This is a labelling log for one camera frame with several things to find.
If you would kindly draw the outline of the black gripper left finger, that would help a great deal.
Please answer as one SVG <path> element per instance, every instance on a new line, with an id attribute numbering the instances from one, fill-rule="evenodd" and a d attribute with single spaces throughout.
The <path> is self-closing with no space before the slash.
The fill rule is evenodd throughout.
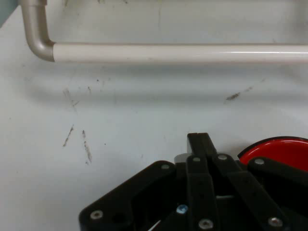
<path id="1" fill-rule="evenodd" d="M 157 161 L 79 214 L 83 231 L 219 230 L 209 161 L 216 153 L 207 133 L 187 136 L 183 162 Z"/>

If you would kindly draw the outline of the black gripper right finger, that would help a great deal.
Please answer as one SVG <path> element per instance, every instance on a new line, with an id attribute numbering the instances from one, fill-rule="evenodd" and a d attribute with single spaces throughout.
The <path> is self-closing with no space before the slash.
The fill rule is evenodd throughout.
<path id="1" fill-rule="evenodd" d="M 280 136 L 246 147 L 238 160 L 219 154 L 207 133 L 197 135 L 218 192 L 230 194 L 236 212 L 224 218 L 231 231 L 305 231 L 308 228 L 308 141 Z"/>

